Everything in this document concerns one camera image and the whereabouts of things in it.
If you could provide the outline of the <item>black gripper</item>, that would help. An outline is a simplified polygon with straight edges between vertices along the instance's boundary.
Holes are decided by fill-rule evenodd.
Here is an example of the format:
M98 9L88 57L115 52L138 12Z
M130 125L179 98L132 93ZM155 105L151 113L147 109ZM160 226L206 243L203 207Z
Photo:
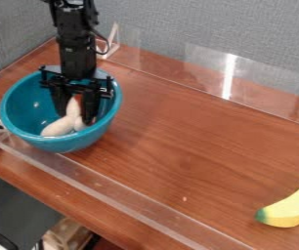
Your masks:
M40 85L49 89L57 114L67 114L67 105L75 94L83 95L83 119L94 123L100 98L112 97L110 76L99 77L96 69L95 39L56 38L60 53L59 65L43 65Z

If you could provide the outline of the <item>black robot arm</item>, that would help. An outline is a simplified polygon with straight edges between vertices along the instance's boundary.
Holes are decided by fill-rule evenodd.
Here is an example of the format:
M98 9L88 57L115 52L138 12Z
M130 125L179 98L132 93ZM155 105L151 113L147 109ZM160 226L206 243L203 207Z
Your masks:
M100 100L114 96L112 77L98 76L96 57L104 56L111 49L111 42L95 29L99 11L94 0L41 1L49 6L57 29L60 64L40 67L40 85L49 89L61 116L72 97L82 95L83 122L91 125L98 117Z

